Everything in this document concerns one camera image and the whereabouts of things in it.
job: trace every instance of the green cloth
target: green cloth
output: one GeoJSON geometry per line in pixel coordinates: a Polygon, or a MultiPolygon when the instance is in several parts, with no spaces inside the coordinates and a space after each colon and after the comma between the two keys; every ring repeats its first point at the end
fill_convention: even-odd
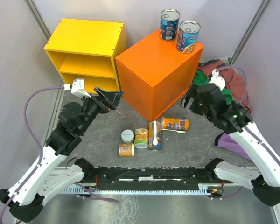
{"type": "MultiPolygon", "coordinates": [[[[203,85],[203,84],[207,84],[210,81],[207,79],[207,77],[205,76],[205,74],[203,73],[203,71],[197,70],[193,79],[193,83],[195,85],[203,85]]],[[[231,103],[231,101],[233,101],[233,96],[231,91],[229,91],[228,89],[224,88],[222,89],[222,95],[224,95],[226,98],[226,103],[231,103]]]]}

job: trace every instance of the spoon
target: spoon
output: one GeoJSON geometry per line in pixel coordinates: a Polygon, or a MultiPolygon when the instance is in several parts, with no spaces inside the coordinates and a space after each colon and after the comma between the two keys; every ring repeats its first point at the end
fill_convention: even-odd
{"type": "Polygon", "coordinates": [[[158,144],[158,139],[157,139],[157,122],[154,121],[154,140],[153,140],[153,145],[158,144]]]}
{"type": "Polygon", "coordinates": [[[164,130],[164,131],[174,131],[174,132],[177,132],[177,133],[180,133],[180,134],[186,133],[186,131],[178,131],[178,130],[171,130],[171,129],[163,129],[162,128],[162,130],[164,130]]]}

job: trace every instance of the can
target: can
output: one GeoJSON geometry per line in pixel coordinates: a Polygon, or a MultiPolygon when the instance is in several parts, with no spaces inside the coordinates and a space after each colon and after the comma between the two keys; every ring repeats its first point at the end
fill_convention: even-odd
{"type": "Polygon", "coordinates": [[[179,27],[176,48],[182,53],[191,53],[195,49],[200,24],[194,20],[185,20],[179,27]]]}
{"type": "Polygon", "coordinates": [[[165,9],[161,12],[160,38],[164,41],[172,41],[176,38],[179,12],[175,9],[165,9]]]}
{"type": "Polygon", "coordinates": [[[120,156],[134,156],[135,148],[134,143],[124,143],[119,145],[119,155],[120,156]]]}
{"type": "Polygon", "coordinates": [[[134,141],[134,132],[126,129],[121,133],[121,138],[125,143],[132,143],[134,141]]]}
{"type": "Polygon", "coordinates": [[[136,129],[134,143],[136,148],[148,148],[148,130],[145,128],[136,129]]]}
{"type": "Polygon", "coordinates": [[[158,144],[153,144],[154,139],[154,121],[149,123],[149,149],[152,151],[159,151],[162,149],[162,128],[161,123],[156,121],[156,131],[158,144]]]}
{"type": "Polygon", "coordinates": [[[189,119],[186,118],[165,118],[162,117],[162,129],[187,131],[189,129],[189,119]]]}

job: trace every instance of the gray wall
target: gray wall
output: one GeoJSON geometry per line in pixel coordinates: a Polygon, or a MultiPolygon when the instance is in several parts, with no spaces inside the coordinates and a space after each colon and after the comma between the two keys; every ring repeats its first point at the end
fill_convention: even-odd
{"type": "Polygon", "coordinates": [[[280,156],[280,1],[270,3],[236,65],[247,72],[255,121],[280,156]]]}
{"type": "Polygon", "coordinates": [[[180,22],[195,20],[205,45],[201,60],[231,57],[262,0],[34,0],[51,32],[62,18],[124,22],[128,46],[160,27],[160,13],[174,8],[180,22]]]}
{"type": "MultiPolygon", "coordinates": [[[[23,122],[26,99],[61,82],[43,50],[45,43],[23,0],[0,0],[0,189],[15,184],[38,156],[23,122]]],[[[56,94],[40,93],[28,108],[28,121],[42,142],[56,94]]],[[[5,217],[10,224],[11,216],[5,217]]]]}

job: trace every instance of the orange box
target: orange box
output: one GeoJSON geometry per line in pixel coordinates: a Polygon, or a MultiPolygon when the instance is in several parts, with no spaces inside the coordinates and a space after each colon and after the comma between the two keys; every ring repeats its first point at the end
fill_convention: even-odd
{"type": "Polygon", "coordinates": [[[116,57],[123,98],[148,122],[185,94],[194,78],[203,45],[184,54],[176,41],[161,40],[156,30],[116,57]]]}

